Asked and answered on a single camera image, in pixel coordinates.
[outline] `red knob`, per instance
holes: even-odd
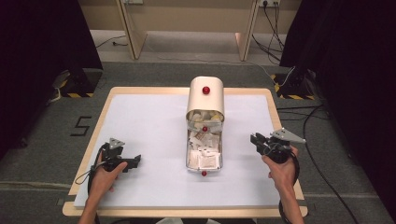
[[[205,95],[208,95],[208,94],[210,93],[210,88],[208,88],[208,87],[203,87],[203,88],[202,88],[202,92],[203,92]]]

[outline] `forearm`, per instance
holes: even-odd
[[[304,223],[301,215],[300,206],[297,203],[293,187],[283,188],[279,191],[280,201],[286,218],[292,224]]]
[[[92,224],[94,222],[99,201],[100,200],[96,199],[95,197],[88,197],[78,224]]]

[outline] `wall outlet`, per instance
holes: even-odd
[[[280,5],[280,0],[260,0],[260,7],[264,7],[264,1],[267,1],[267,7],[276,7],[276,3],[278,7]]]

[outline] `cylindrical lid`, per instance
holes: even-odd
[[[192,110],[215,110],[224,117],[224,89],[217,77],[196,77],[190,85],[187,114]]]

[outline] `table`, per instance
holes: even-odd
[[[120,0],[117,3],[134,59],[140,56],[147,31],[235,33],[239,58],[247,59],[257,0],[144,0],[143,5],[128,5]]]
[[[107,110],[109,109],[112,99],[119,94],[188,94],[189,88],[147,88],[147,87],[124,87],[114,88],[107,97],[102,114],[97,122],[95,130],[92,134],[92,139],[87,147],[86,153],[83,157],[81,165],[76,175],[80,176],[85,173],[89,160],[92,157],[94,146],[101,127],[104,125]],[[280,129],[281,124],[279,117],[276,113],[276,107],[271,95],[267,89],[235,89],[225,88],[225,95],[238,95],[238,94],[251,94],[251,95],[265,95],[270,111],[271,120],[274,129]],[[299,182],[294,186],[296,198],[299,202],[304,202],[304,195],[302,193]],[[77,195],[79,185],[73,184],[69,191],[69,196],[74,197]],[[66,216],[80,216],[82,209],[78,209],[72,202],[64,204],[64,214]],[[307,207],[301,205],[300,209],[302,214],[306,216]],[[99,216],[104,217],[279,217],[277,206],[264,206],[264,207],[235,207],[235,208],[218,208],[218,207],[200,207],[200,208],[139,208],[139,209],[101,209],[98,211]]]

